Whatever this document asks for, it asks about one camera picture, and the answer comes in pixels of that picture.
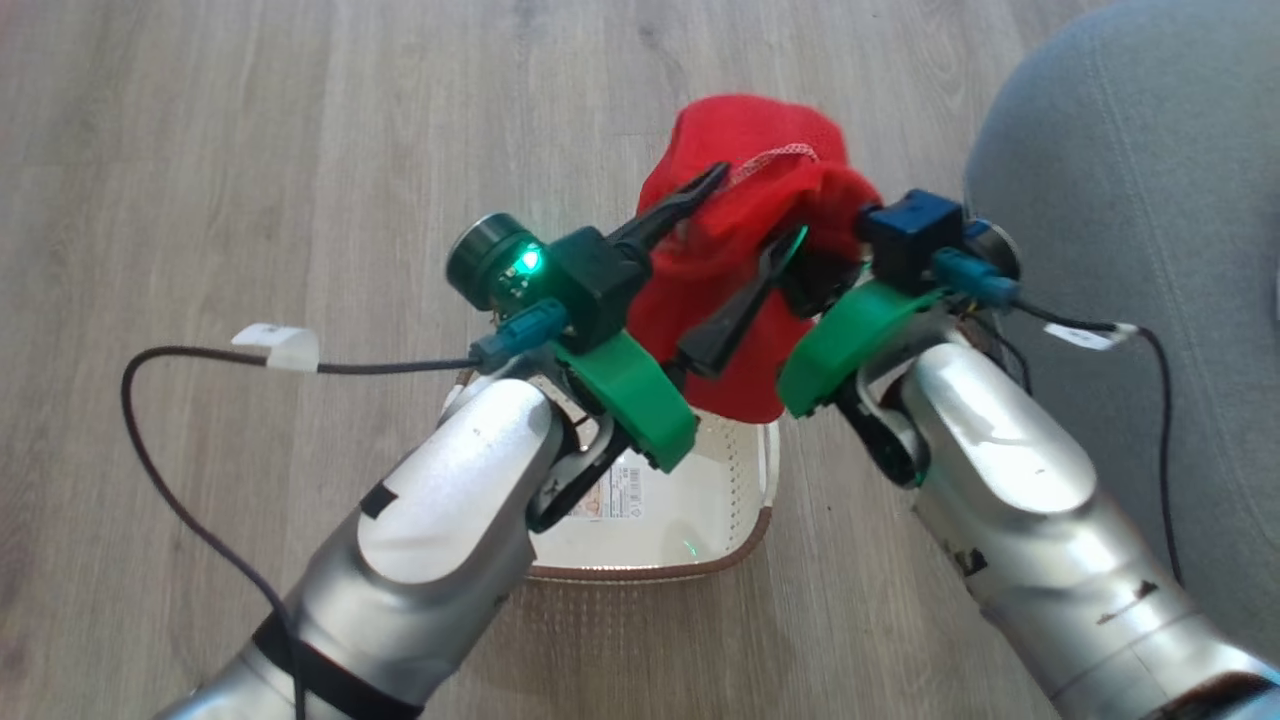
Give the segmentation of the left gripper green-banded body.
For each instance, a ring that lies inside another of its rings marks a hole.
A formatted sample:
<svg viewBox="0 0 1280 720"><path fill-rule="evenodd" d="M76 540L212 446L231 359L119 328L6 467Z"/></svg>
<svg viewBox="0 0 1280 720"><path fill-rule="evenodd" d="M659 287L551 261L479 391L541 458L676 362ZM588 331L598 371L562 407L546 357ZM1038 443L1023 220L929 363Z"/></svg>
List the left gripper green-banded body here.
<svg viewBox="0 0 1280 720"><path fill-rule="evenodd" d="M628 310L652 269L594 227L549 243L543 258L543 288L570 318L556 341L559 360L654 468L673 471L692 451L698 419L660 364L627 331Z"/></svg>

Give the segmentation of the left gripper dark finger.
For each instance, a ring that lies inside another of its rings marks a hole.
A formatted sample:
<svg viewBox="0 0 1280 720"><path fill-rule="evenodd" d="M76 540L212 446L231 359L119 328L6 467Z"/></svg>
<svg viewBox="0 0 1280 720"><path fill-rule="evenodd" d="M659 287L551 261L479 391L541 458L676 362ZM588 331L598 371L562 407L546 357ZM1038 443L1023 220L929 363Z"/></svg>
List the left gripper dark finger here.
<svg viewBox="0 0 1280 720"><path fill-rule="evenodd" d="M649 258L660 241L681 222L691 219L721 190L730 172L727 161L712 164L684 187L609 233L608 245L632 263L650 265Z"/></svg>
<svg viewBox="0 0 1280 720"><path fill-rule="evenodd" d="M791 265L806 243L809 229L796 227L776 234L758 258L756 274L704 322L681 336L677 366L686 373L718 379L728 368L760 315L768 297L788 283Z"/></svg>

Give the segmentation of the right gripper green-banded body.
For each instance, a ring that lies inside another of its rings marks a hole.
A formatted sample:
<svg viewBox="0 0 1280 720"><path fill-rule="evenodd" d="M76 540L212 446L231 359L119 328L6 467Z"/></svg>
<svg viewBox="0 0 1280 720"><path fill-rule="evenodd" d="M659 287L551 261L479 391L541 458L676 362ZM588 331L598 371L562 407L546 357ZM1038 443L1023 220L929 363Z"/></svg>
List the right gripper green-banded body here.
<svg viewBox="0 0 1280 720"><path fill-rule="evenodd" d="M801 250L781 277L786 307L808 323L777 370L780 414L810 416L838 387L905 332L915 315L941 302L931 282L901 290L879 278L876 255L851 259Z"/></svg>

